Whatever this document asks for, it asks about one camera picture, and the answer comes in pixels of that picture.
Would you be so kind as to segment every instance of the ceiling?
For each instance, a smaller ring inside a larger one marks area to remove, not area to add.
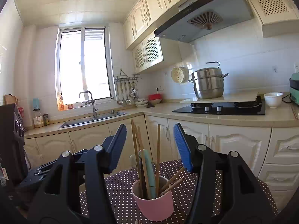
[[[137,0],[15,0],[24,26],[122,23]]]

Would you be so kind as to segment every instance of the green appliance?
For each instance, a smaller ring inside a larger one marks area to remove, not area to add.
[[[290,98],[299,105],[299,72],[293,73],[290,80]]]

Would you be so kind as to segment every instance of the brown tablecloth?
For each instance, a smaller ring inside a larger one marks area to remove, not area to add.
[[[160,163],[160,175],[167,179],[171,179],[171,177],[174,176],[182,166],[183,164],[181,160],[162,162]],[[197,174],[190,174],[184,170],[180,173],[178,178],[181,177],[186,178],[184,183],[172,190],[174,205],[173,214],[168,219],[159,223],[183,224],[185,222],[186,215],[189,213],[189,209],[192,204],[192,196],[194,193]],[[153,223],[143,216],[131,194],[131,186],[137,179],[137,171],[133,169],[121,171],[105,179],[110,203],[118,223],[134,224],[135,220],[141,220],[142,224]],[[259,182],[261,183],[261,186],[272,205],[273,212],[277,214],[278,211],[268,186],[260,180]],[[221,204],[221,186],[222,172],[217,171],[213,215],[219,214]],[[88,215],[85,191],[80,194],[80,198],[82,214]]]

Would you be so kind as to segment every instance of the pink utensil holder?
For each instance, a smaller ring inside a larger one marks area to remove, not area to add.
[[[162,188],[168,182],[168,179],[159,176],[159,187]],[[142,214],[150,221],[163,221],[170,217],[173,213],[172,192],[153,200],[141,199],[141,189],[139,180],[136,180],[131,188],[132,195]]]

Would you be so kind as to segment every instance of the gas stove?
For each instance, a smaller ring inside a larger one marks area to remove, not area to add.
[[[176,113],[213,115],[265,115],[265,101],[257,96],[253,102],[193,103],[174,110]]]

